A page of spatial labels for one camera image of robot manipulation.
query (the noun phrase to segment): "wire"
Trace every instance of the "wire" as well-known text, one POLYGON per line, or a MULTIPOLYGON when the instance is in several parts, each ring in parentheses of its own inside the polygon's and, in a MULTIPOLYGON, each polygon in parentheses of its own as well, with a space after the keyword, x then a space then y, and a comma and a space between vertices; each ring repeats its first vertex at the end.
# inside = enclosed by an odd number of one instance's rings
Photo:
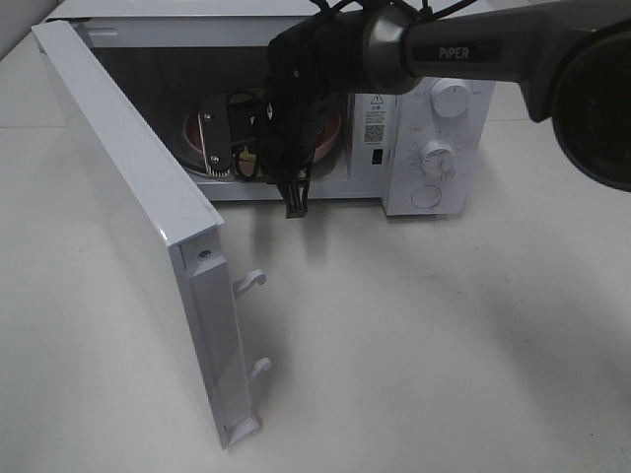
POLYGON ((419 23, 436 22, 444 17, 448 17, 449 15, 453 15, 454 13, 463 10, 464 8, 474 4, 475 2, 477 2, 477 0, 460 0, 459 2, 454 3, 451 7, 447 7, 446 9, 433 13, 430 16, 421 15, 419 16, 417 21, 419 23))

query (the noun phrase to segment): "black cable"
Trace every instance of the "black cable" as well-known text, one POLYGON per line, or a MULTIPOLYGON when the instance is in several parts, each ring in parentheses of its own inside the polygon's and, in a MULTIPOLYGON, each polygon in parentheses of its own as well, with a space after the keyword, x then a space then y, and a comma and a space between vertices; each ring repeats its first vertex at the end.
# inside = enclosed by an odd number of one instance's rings
POLYGON ((454 3, 451 7, 447 7, 446 9, 433 13, 430 16, 420 15, 417 21, 419 23, 436 22, 444 17, 448 17, 449 15, 453 15, 454 13, 463 10, 475 2, 477 2, 477 0, 460 0, 459 2, 454 3))
POLYGON ((323 11, 323 12, 325 12, 326 10, 331 8, 328 5, 328 2, 326 0, 311 0, 311 2, 315 3, 317 5, 317 7, 320 8, 320 10, 323 11))

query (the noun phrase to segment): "qr code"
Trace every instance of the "qr code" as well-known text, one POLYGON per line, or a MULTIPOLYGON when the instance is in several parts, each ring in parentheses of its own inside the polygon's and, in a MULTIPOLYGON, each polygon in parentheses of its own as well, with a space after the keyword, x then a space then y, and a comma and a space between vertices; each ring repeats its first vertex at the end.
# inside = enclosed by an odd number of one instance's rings
POLYGON ((364 143, 381 143, 384 140, 385 125, 366 125, 364 143))

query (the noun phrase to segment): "control panel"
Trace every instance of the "control panel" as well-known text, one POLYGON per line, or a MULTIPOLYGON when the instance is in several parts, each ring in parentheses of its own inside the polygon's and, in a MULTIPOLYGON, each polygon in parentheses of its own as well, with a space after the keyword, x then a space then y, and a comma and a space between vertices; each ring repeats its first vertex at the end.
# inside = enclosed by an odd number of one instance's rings
POLYGON ((426 79, 399 98, 384 184, 388 215, 462 210, 494 83, 426 79))

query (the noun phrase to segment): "warning label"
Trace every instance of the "warning label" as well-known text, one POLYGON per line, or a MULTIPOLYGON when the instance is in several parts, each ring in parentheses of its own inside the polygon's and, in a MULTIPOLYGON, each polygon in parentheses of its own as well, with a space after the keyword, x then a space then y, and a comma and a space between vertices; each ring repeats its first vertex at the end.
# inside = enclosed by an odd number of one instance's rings
POLYGON ((385 110, 370 110, 366 113, 366 124, 386 123, 385 110))

